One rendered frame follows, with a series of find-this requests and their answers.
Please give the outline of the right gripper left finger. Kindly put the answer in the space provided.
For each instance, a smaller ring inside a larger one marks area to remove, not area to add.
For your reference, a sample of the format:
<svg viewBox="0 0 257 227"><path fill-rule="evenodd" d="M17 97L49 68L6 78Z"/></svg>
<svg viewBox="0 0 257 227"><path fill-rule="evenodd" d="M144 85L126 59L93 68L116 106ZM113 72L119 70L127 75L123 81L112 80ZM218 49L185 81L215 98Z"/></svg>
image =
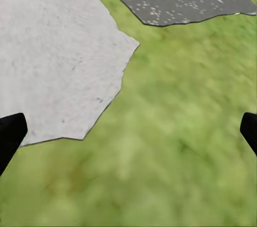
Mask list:
<svg viewBox="0 0 257 227"><path fill-rule="evenodd" d="M0 176L21 145L28 129L24 114L0 118Z"/></svg>

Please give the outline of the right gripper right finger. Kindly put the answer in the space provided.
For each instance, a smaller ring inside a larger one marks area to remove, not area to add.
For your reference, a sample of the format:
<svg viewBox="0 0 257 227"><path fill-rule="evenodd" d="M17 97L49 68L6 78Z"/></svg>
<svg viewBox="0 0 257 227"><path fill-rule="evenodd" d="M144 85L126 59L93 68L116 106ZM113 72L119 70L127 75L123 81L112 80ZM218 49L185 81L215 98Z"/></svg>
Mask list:
<svg viewBox="0 0 257 227"><path fill-rule="evenodd" d="M240 132L257 155L257 115L245 112L241 121Z"/></svg>

